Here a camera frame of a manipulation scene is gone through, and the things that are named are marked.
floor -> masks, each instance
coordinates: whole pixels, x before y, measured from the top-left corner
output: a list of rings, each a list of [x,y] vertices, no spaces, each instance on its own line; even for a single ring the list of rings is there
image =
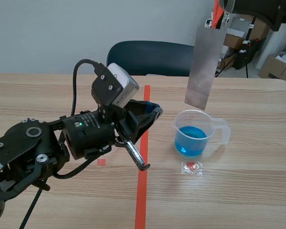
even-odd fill
[[[254,63],[248,64],[248,76],[249,78],[260,78],[258,76],[259,70],[254,68]],[[246,68],[243,67],[240,70],[236,70],[235,68],[230,68],[226,71],[220,73],[218,77],[225,77],[225,78],[246,78]]]

robotic arm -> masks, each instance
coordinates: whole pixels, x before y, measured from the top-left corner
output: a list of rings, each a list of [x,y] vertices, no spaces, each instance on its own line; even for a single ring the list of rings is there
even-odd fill
[[[162,109],[157,104],[131,99],[139,85],[114,63],[106,68],[100,63],[82,60],[75,66],[73,77],[82,63],[95,67],[97,78],[92,83],[91,93],[98,104],[96,111],[84,111],[68,118],[63,116],[49,123],[25,118],[0,138],[0,216],[5,201],[15,198],[29,185],[49,191],[47,178],[71,178],[109,153],[113,145],[124,147],[139,170],[149,168],[134,144],[159,118]],[[54,134],[58,130],[62,133],[60,139]],[[61,175],[58,172],[69,162],[69,152],[75,160],[84,157],[86,161]]]
[[[257,17],[273,31],[286,23],[286,0],[219,0],[219,4],[227,12]]]

metal sheet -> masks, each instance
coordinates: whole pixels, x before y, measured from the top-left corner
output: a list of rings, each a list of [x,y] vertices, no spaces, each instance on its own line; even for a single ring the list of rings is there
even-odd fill
[[[205,110],[226,32],[199,27],[185,103]]]

small red square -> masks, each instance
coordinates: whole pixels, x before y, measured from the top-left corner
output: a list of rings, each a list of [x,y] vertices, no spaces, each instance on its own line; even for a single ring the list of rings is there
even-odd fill
[[[189,168],[194,168],[195,162],[187,162],[186,166],[188,166]]]
[[[106,159],[97,159],[97,166],[105,166]]]

cardboard box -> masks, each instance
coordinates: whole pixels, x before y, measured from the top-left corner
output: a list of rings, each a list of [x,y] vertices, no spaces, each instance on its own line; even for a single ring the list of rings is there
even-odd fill
[[[252,22],[253,17],[248,16],[248,15],[238,15],[236,16],[231,28],[235,30],[241,30],[245,31],[245,37],[247,36],[248,33],[248,25]],[[263,21],[256,19],[254,23],[254,28],[251,31],[249,40],[253,39],[259,39],[262,40],[264,39],[270,31],[270,27],[266,25]]]
[[[234,53],[233,48],[224,45],[223,49],[221,50],[220,58],[225,58],[226,56],[232,56],[233,53]]]
[[[227,32],[227,34],[231,34],[231,35],[234,35],[236,37],[240,37],[240,38],[243,38],[243,39],[245,38],[245,32],[243,32],[243,31],[227,28],[226,32]]]
[[[278,54],[271,54],[264,63],[259,76],[262,78],[281,79],[286,81],[286,63],[278,60]]]
[[[242,48],[243,41],[244,41],[243,38],[236,37],[231,34],[227,34],[225,36],[224,45],[232,49],[235,49],[235,50],[240,50]]]
[[[233,65],[234,62],[235,62],[235,56],[236,56],[236,53],[233,54],[233,55],[230,56],[230,57],[221,58],[221,62],[218,64],[217,68],[218,68],[219,70],[222,70],[222,69],[226,66],[226,64],[228,64],[228,63],[233,59],[233,60],[231,61],[231,63],[225,68],[225,70],[231,68],[232,65]]]

